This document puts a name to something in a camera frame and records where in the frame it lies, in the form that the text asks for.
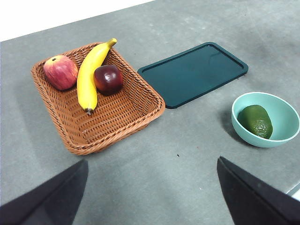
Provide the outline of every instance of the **dark red apple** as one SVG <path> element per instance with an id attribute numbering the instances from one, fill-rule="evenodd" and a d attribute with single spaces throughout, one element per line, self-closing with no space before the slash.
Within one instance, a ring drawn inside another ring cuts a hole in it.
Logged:
<path id="1" fill-rule="evenodd" d="M 101 94 L 112 95 L 122 88 L 123 75 L 116 65 L 105 65 L 95 70 L 94 82 Z"/>

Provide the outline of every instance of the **yellow banana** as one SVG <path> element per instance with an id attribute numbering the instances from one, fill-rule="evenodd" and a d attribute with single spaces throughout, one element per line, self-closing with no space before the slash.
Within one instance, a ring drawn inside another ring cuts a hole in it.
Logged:
<path id="1" fill-rule="evenodd" d="M 97 88 L 94 83 L 94 71 L 102 65 L 108 51 L 117 43 L 112 38 L 95 46 L 83 60 L 77 76 L 77 98 L 79 105 L 91 115 L 97 105 Z"/>

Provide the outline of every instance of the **basket rim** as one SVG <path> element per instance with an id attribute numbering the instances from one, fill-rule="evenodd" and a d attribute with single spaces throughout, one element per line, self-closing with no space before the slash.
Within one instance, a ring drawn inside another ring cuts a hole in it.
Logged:
<path id="1" fill-rule="evenodd" d="M 90 47 L 94 47 L 102 42 L 94 42 L 87 45 L 83 45 L 79 48 L 75 48 L 73 50 L 60 53 L 61 55 L 72 55 L 72 53 L 77 52 L 81 49 L 86 49 Z M 40 78 L 38 77 L 37 68 L 44 64 L 49 58 L 40 60 L 39 62 L 35 63 L 33 67 L 31 68 L 31 75 L 34 80 L 35 86 L 38 89 L 42 100 L 44 101 L 44 104 L 46 105 L 46 108 L 52 118 L 52 121 L 54 125 L 56 126 L 66 148 L 77 155 L 86 155 L 90 154 L 92 152 L 95 152 L 99 148 L 104 148 L 105 146 L 114 143 L 114 141 L 120 139 L 121 137 L 128 135 L 129 133 L 137 130 L 138 128 L 145 126 L 146 124 L 150 123 L 157 117 L 159 117 L 165 110 L 165 102 L 162 99 L 162 97 L 132 68 L 132 66 L 123 59 L 123 57 L 112 47 L 111 50 L 117 57 L 118 60 L 121 61 L 123 65 L 125 65 L 125 69 L 127 69 L 130 73 L 135 74 L 135 79 L 143 85 L 144 88 L 146 88 L 150 93 L 152 93 L 153 97 L 157 99 L 157 107 L 155 110 L 149 112 L 148 114 L 138 118 L 137 120 L 128 123 L 126 126 L 120 127 L 118 130 L 109 133 L 108 135 L 94 141 L 91 143 L 83 143 L 83 144 L 75 144 L 68 135 L 68 132 L 66 131 L 57 110 L 55 109 L 52 101 L 49 98 L 49 95 L 43 85 L 41 85 L 38 81 L 40 81 Z"/>

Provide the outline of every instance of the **white wall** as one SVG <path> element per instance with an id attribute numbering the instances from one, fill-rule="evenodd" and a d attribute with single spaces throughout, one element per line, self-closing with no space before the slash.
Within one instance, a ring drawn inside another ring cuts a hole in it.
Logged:
<path id="1" fill-rule="evenodd" d="M 4 0 L 0 41 L 143 4 L 152 0 Z"/>

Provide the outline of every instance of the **dark green tray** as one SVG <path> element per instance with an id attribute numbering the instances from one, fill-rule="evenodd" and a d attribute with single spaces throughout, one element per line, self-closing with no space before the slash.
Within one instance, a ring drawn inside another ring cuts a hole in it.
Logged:
<path id="1" fill-rule="evenodd" d="M 248 66 L 221 46 L 206 42 L 142 67 L 138 73 L 174 109 L 244 75 Z"/>

